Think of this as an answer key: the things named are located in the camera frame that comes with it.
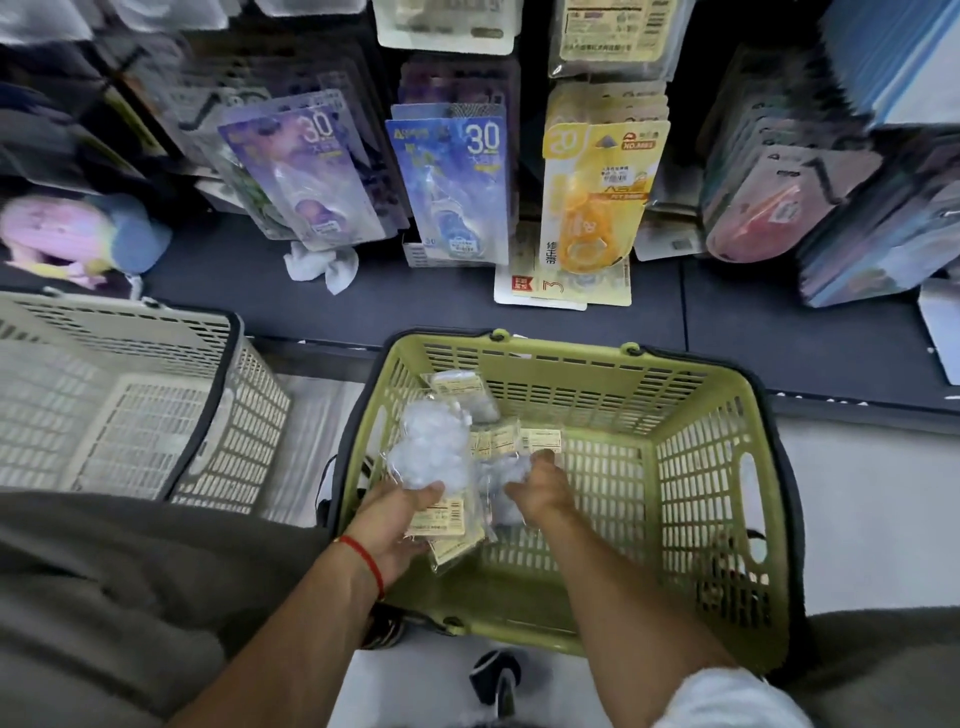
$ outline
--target plastic bag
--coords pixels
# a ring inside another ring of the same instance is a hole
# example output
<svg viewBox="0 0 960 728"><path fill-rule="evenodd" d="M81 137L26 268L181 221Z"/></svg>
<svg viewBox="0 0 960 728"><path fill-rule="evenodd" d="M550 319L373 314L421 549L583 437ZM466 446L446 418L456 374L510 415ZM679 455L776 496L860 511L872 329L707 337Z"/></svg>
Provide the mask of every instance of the plastic bag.
<svg viewBox="0 0 960 728"><path fill-rule="evenodd" d="M522 483L530 474L531 456L542 449L554 451L554 462L563 466L564 432L560 429L524 427L520 447L515 453L501 454L481 464L490 492L492 525L526 525L516 503L506 494L507 483Z"/></svg>
<svg viewBox="0 0 960 728"><path fill-rule="evenodd" d="M495 423L500 419L500 408L496 405L496 399L479 372L452 369L423 375L423 378L437 395L456 400L470 413L475 423Z"/></svg>
<svg viewBox="0 0 960 728"><path fill-rule="evenodd" d="M547 75L672 81L696 0L627 0L597 10L590 0L557 0Z"/></svg>
<svg viewBox="0 0 960 728"><path fill-rule="evenodd" d="M496 539L487 484L470 452L470 423L456 400L412 401L401 418L403 436L384 454L390 473L404 488L418 490L438 480L445 486L441 501L417 513L406 534L427 538L434 571Z"/></svg>

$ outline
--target product label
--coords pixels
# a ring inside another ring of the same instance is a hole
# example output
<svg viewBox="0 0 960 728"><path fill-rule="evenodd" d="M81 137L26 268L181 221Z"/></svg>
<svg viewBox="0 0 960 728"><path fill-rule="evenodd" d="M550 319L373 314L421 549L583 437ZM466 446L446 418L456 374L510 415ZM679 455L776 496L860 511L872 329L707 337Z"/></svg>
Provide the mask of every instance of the product label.
<svg viewBox="0 0 960 728"><path fill-rule="evenodd" d="M483 539L484 531L481 527L479 532L471 531L469 536L462 539L432 539L430 548L433 550L433 557L437 566L442 566L446 562L453 561L458 556L467 553Z"/></svg>
<svg viewBox="0 0 960 728"><path fill-rule="evenodd" d="M561 430L524 427L520 433L523 435L523 446L530 452L542 449L552 449L554 452L564 451L564 434Z"/></svg>
<svg viewBox="0 0 960 728"><path fill-rule="evenodd" d="M489 460L491 456L490 431L482 429L470 433L470 451L476 460Z"/></svg>
<svg viewBox="0 0 960 728"><path fill-rule="evenodd" d="M676 0L566 0L560 56L565 61L656 61L675 9Z"/></svg>
<svg viewBox="0 0 960 728"><path fill-rule="evenodd" d="M490 449L493 455L516 452L516 427L502 425L490 430Z"/></svg>
<svg viewBox="0 0 960 728"><path fill-rule="evenodd" d="M603 184L633 184L636 175L629 166L605 167L601 173Z"/></svg>
<svg viewBox="0 0 960 728"><path fill-rule="evenodd" d="M483 392L483 379L479 376L457 376L430 380L430 388L443 397L458 397Z"/></svg>
<svg viewBox="0 0 960 728"><path fill-rule="evenodd" d="M407 536L465 536L464 500L444 498L425 511L419 511L407 529Z"/></svg>

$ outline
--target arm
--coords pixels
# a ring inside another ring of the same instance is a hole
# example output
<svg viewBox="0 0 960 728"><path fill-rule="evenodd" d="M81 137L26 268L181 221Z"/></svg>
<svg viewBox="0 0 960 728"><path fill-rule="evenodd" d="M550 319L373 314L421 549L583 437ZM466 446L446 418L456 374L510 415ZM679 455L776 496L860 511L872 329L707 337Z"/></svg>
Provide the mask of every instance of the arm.
<svg viewBox="0 0 960 728"><path fill-rule="evenodd" d="M367 493L347 535L372 556L385 587L422 551L400 540L414 513L442 494L436 484L405 491L388 482ZM363 557L346 544L331 544L236 659L169 728L323 728L376 598L376 580Z"/></svg>
<svg viewBox="0 0 960 728"><path fill-rule="evenodd" d="M534 455L507 494L560 566L600 701L615 728L648 728L686 677L736 667L709 630L653 575L614 551L577 511L553 452Z"/></svg>

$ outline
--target correction tape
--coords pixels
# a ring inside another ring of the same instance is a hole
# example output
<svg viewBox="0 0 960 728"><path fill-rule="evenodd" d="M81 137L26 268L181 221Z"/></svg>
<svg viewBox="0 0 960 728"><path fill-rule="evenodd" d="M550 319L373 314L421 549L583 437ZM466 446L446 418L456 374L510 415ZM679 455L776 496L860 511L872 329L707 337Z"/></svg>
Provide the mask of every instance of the correction tape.
<svg viewBox="0 0 960 728"><path fill-rule="evenodd" d="M787 185L756 204L743 205L710 231L707 249L729 263L769 260L793 248L809 229L804 215L804 190Z"/></svg>
<svg viewBox="0 0 960 728"><path fill-rule="evenodd" d="M479 226L464 217L463 206L444 190L432 168L427 172L426 185L430 193L430 217L450 254L481 257L484 246Z"/></svg>
<svg viewBox="0 0 960 728"><path fill-rule="evenodd" d="M337 207L343 198L331 184L289 164L278 163L274 174L290 208L324 242L350 242L348 210Z"/></svg>
<svg viewBox="0 0 960 728"><path fill-rule="evenodd" d="M609 268L624 256L623 246L614 239L611 202L594 198L576 176L568 178L568 185L557 246L560 267L576 274Z"/></svg>

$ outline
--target blue package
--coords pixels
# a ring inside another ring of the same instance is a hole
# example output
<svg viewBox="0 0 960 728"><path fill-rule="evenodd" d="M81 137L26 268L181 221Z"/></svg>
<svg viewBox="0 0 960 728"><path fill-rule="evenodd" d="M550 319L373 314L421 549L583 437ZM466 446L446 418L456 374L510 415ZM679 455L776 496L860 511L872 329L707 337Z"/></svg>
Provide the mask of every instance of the blue package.
<svg viewBox="0 0 960 728"><path fill-rule="evenodd" d="M495 113L460 116L470 105L443 106L450 117L387 121L420 239L442 257L508 265L505 110L478 105Z"/></svg>

